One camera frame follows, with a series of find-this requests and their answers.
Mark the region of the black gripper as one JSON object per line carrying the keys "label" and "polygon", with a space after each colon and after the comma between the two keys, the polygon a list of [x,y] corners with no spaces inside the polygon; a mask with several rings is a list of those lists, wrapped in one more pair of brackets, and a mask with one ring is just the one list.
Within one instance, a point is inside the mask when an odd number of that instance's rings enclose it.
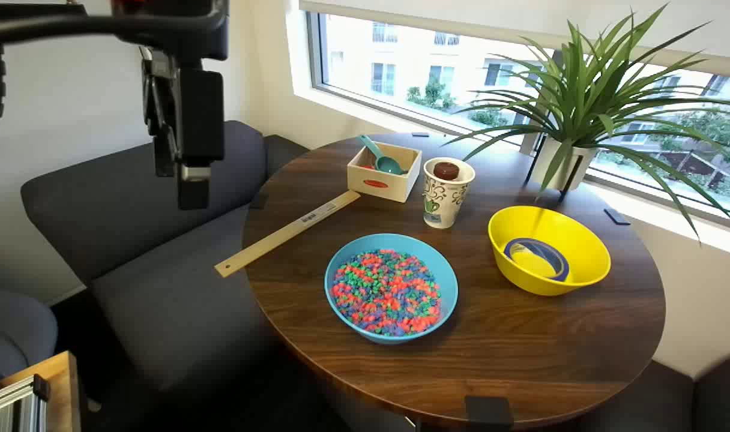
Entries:
{"label": "black gripper", "polygon": [[142,76],[155,172],[178,177],[180,209],[204,209],[211,163],[222,157],[222,78],[154,48],[142,51]]}

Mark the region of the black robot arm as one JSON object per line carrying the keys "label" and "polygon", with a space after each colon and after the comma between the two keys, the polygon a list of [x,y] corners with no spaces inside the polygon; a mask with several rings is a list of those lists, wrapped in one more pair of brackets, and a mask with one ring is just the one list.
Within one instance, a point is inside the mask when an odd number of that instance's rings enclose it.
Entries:
{"label": "black robot arm", "polygon": [[222,76],[204,67],[227,57],[225,0],[107,0],[91,13],[78,0],[0,0],[0,117],[4,48],[65,35],[114,35],[142,48],[143,123],[154,136],[155,174],[178,181],[180,209],[204,209],[214,163],[222,157]]}

